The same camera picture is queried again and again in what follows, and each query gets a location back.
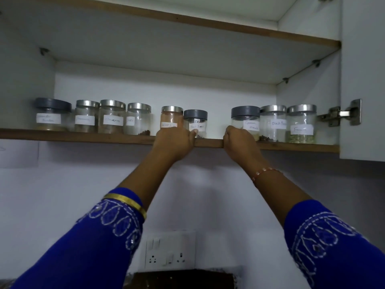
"person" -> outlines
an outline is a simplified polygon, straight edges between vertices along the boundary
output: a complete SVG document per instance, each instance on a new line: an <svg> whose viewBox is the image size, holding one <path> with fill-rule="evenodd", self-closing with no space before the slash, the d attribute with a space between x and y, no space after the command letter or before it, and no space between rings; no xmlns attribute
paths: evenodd
<svg viewBox="0 0 385 289"><path fill-rule="evenodd" d="M36 262L12 289L121 289L146 211L171 166L194 146L196 130L161 129L152 150ZM252 135L229 126L224 150L253 180L285 232L312 288L385 286L385 255L263 158Z"/></svg>

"brown shelf edge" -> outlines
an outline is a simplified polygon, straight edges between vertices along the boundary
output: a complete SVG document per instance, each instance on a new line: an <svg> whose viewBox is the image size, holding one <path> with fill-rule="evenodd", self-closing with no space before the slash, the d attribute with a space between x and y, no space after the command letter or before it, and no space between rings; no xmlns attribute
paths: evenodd
<svg viewBox="0 0 385 289"><path fill-rule="evenodd" d="M316 45L324 45L328 47L341 48L339 40L331 40L328 38L312 37L308 35L301 35L297 33L282 32L272 29L253 27L248 25L234 24L229 22L204 19L193 16L186 16L162 11L156 11L145 8L132 7L122 4L109 3L98 0L39 0L45 2L52 2L56 4L63 4L78 8L99 9L108 12L116 12L121 14L129 14L152 19L178 22L202 27L209 27L221 30L228 30L233 32L248 33L254 35L261 35L271 38L280 38L285 40L292 40L296 42L312 43Z"/></svg>
<svg viewBox="0 0 385 289"><path fill-rule="evenodd" d="M0 129L0 139L152 145L154 136ZM261 150L339 153L338 145L257 142ZM221 139L196 139L196 147L223 148Z"/></svg>

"sleeve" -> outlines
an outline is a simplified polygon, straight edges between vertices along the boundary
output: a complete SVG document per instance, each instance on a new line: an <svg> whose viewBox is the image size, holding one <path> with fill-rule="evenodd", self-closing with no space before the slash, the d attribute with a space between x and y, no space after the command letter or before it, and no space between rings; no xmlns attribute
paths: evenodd
<svg viewBox="0 0 385 289"><path fill-rule="evenodd" d="M311 288L382 288L385 255L320 202L296 204L286 216L285 240Z"/></svg>
<svg viewBox="0 0 385 289"><path fill-rule="evenodd" d="M129 189L110 193L140 206ZM60 238L12 289L121 289L142 236L144 216L115 199L103 199Z"/></svg>

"glass jar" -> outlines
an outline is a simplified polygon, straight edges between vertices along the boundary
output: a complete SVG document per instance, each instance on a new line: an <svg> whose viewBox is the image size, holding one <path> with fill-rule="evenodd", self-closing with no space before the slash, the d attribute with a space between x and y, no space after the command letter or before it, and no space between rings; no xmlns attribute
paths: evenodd
<svg viewBox="0 0 385 289"><path fill-rule="evenodd" d="M111 99L100 101L99 129L102 134L122 134L126 105L123 102Z"/></svg>
<svg viewBox="0 0 385 289"><path fill-rule="evenodd" d="M77 100L75 108L75 132L97 133L100 103Z"/></svg>
<svg viewBox="0 0 385 289"><path fill-rule="evenodd" d="M207 111L188 109L183 113L184 128L192 131L198 130L195 138L206 138Z"/></svg>
<svg viewBox="0 0 385 289"><path fill-rule="evenodd" d="M245 129L259 140L259 114L257 106L237 106L231 109L231 124L238 129Z"/></svg>
<svg viewBox="0 0 385 289"><path fill-rule="evenodd" d="M150 136L151 106L144 103L129 103L127 105L126 124L124 133L127 135Z"/></svg>
<svg viewBox="0 0 385 289"><path fill-rule="evenodd" d="M161 128L183 128L183 108L179 106L163 106Z"/></svg>
<svg viewBox="0 0 385 289"><path fill-rule="evenodd" d="M270 105L261 107L260 141L286 141L286 106Z"/></svg>
<svg viewBox="0 0 385 289"><path fill-rule="evenodd" d="M315 144L317 107L314 104L299 104L288 108L287 136L289 143Z"/></svg>
<svg viewBox="0 0 385 289"><path fill-rule="evenodd" d="M63 100L38 97L36 107L36 130L68 131L72 104Z"/></svg>

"gray lid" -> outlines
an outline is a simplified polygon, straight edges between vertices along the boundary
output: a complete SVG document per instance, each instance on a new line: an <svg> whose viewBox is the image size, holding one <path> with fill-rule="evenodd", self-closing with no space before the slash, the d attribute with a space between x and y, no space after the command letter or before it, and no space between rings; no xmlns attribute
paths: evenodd
<svg viewBox="0 0 385 289"><path fill-rule="evenodd" d="M145 111L151 112L151 106L144 103L131 102L127 105L127 110L129 109L143 109Z"/></svg>
<svg viewBox="0 0 385 289"><path fill-rule="evenodd" d="M286 112L286 106L278 105L278 104L272 104L270 106L263 106L261 107L261 114L266 112Z"/></svg>
<svg viewBox="0 0 385 289"><path fill-rule="evenodd" d="M77 100L76 107L78 106L89 106L89 107L100 107L100 103L92 100Z"/></svg>
<svg viewBox="0 0 385 289"><path fill-rule="evenodd" d="M200 109L187 109L183 113L185 119L197 118L205 119L207 121L207 111L202 111Z"/></svg>
<svg viewBox="0 0 385 289"><path fill-rule="evenodd" d="M258 117L260 109L257 106L237 106L231 109L231 117L255 116Z"/></svg>
<svg viewBox="0 0 385 289"><path fill-rule="evenodd" d="M53 98L43 98L38 97L35 99L33 103L34 107L37 108L52 108L52 109L61 109L63 111L71 112L72 104L58 99Z"/></svg>
<svg viewBox="0 0 385 289"><path fill-rule="evenodd" d="M298 111L317 112L317 106L314 104L298 104L288 108L288 114Z"/></svg>
<svg viewBox="0 0 385 289"><path fill-rule="evenodd" d="M100 106L116 106L126 110L126 104L121 101L112 100L112 99L103 99L100 101Z"/></svg>
<svg viewBox="0 0 385 289"><path fill-rule="evenodd" d="M164 111L174 111L174 112L180 112L182 114L183 108L181 108L179 106L163 106L162 112L164 112Z"/></svg>

